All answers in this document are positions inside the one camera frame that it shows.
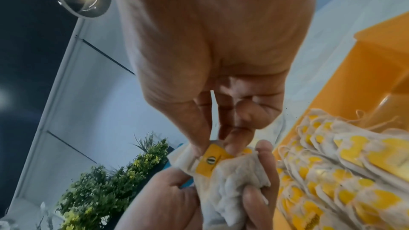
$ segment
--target orange tray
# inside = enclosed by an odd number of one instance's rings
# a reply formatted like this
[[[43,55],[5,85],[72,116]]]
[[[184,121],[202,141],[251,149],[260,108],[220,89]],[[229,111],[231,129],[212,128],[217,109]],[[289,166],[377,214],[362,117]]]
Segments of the orange tray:
[[[409,12],[355,34],[356,44],[331,79],[311,102],[333,116],[356,119],[356,110],[366,116],[359,126],[368,127],[399,116],[389,127],[409,130]],[[280,145],[295,136],[307,111],[293,125]],[[277,148],[274,155],[279,160]],[[276,210],[275,229],[290,230]]]

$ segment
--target orange container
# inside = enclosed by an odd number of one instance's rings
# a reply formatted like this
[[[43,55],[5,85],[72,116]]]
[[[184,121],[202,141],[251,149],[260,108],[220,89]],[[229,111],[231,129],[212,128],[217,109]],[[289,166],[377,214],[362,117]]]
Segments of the orange container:
[[[409,12],[360,31],[355,38],[356,44],[308,109],[347,119],[356,119],[356,110],[365,111],[361,127],[399,116],[388,126],[409,130]],[[280,145],[295,136],[306,113]],[[279,159],[277,148],[274,155]],[[274,220],[276,229],[291,229],[281,214]]]

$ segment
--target hand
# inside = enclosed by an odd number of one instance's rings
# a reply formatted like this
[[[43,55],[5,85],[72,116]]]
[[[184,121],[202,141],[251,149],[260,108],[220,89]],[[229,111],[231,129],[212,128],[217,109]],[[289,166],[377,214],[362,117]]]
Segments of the hand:
[[[271,230],[276,206],[279,178],[270,142],[256,145],[259,160],[271,182],[270,187],[259,189],[246,186],[243,206],[249,216],[246,229]],[[189,176],[176,168],[157,173],[136,196],[118,222],[116,230],[199,230],[202,212],[194,187],[179,189]],[[262,194],[268,200],[265,205]]]
[[[282,111],[284,82],[315,0],[117,0],[128,55],[149,104],[198,147],[238,153]]]

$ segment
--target yellow box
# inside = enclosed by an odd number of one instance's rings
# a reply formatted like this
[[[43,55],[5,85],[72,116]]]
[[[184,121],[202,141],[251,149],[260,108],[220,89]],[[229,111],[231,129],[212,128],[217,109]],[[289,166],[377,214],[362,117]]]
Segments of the yellow box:
[[[400,121],[389,126],[409,130],[409,12],[360,31],[355,38],[356,44],[308,109],[348,119],[356,119],[356,110],[363,110],[361,127],[398,115]],[[305,113],[281,144],[295,136]],[[274,155],[279,159],[277,148]],[[280,212],[275,214],[275,229],[290,230]]]

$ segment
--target green shrub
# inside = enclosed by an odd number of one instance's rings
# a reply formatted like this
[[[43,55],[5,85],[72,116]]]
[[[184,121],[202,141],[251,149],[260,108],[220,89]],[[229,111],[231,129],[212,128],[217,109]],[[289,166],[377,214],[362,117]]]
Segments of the green shrub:
[[[123,213],[150,170],[167,161],[167,148],[167,141],[163,139],[112,173],[101,165],[81,174],[58,203],[58,210],[66,219],[61,230],[101,229],[110,218]]]

